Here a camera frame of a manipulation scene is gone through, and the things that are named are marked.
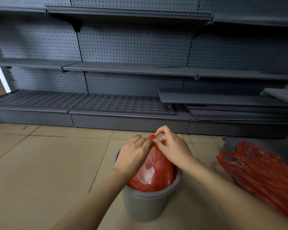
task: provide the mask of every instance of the hand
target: hand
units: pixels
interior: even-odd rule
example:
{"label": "hand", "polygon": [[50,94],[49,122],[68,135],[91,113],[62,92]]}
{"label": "hand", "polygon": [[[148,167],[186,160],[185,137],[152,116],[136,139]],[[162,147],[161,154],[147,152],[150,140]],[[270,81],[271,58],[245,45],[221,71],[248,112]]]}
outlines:
{"label": "hand", "polygon": [[168,126],[163,126],[156,131],[156,136],[160,135],[162,132],[164,132],[165,135],[161,136],[159,140],[154,139],[154,143],[170,162],[180,169],[185,170],[190,161],[197,161],[197,159],[193,157],[189,146],[182,135],[176,135],[171,132]]}
{"label": "hand", "polygon": [[116,159],[114,170],[121,173],[129,182],[144,164],[152,140],[135,135],[125,143]]}

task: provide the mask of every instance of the trash can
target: trash can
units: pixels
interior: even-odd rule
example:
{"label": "trash can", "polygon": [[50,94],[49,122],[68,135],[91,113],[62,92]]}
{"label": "trash can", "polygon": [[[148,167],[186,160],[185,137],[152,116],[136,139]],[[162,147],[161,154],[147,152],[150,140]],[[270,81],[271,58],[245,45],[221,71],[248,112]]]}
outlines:
{"label": "trash can", "polygon": [[[114,164],[120,149],[117,151]],[[164,211],[171,194],[178,187],[182,170],[178,168],[174,182],[167,188],[157,192],[140,192],[128,185],[122,190],[123,202],[128,214],[138,222],[149,222],[157,219]]]}

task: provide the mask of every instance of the plastic bag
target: plastic bag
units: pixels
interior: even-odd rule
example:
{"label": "plastic bag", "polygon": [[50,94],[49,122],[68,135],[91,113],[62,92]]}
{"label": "plastic bag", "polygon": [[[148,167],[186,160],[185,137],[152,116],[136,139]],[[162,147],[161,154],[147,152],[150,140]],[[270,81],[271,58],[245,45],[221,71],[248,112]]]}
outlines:
{"label": "plastic bag", "polygon": [[288,217],[288,167],[280,157],[241,141],[236,153],[216,158],[240,187]]}
{"label": "plastic bag", "polygon": [[[150,135],[147,139],[157,139]],[[155,192],[171,185],[177,175],[177,167],[152,143],[150,152],[138,173],[128,186],[142,192]]]}

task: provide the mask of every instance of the forearm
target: forearm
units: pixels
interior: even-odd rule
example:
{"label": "forearm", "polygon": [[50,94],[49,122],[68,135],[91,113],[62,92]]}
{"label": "forearm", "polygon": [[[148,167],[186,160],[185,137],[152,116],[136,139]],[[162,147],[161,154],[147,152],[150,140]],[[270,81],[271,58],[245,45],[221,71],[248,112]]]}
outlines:
{"label": "forearm", "polygon": [[288,229],[288,218],[230,183],[207,166],[191,160],[186,172],[219,203],[239,229]]}
{"label": "forearm", "polygon": [[91,189],[52,229],[97,229],[108,208],[127,183],[128,179],[112,169],[108,176]]}

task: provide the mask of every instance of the tiled floor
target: tiled floor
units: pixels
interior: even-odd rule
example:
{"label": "tiled floor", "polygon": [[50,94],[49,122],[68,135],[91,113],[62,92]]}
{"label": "tiled floor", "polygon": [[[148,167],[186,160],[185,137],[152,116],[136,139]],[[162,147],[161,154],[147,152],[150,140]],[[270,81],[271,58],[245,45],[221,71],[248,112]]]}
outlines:
{"label": "tiled floor", "polygon": [[[0,123],[0,229],[50,228],[102,180],[116,151],[138,133]],[[195,157],[215,166],[222,137],[184,137]],[[157,220],[133,221],[119,195],[99,229],[229,229],[227,223],[212,197],[184,174]]]}

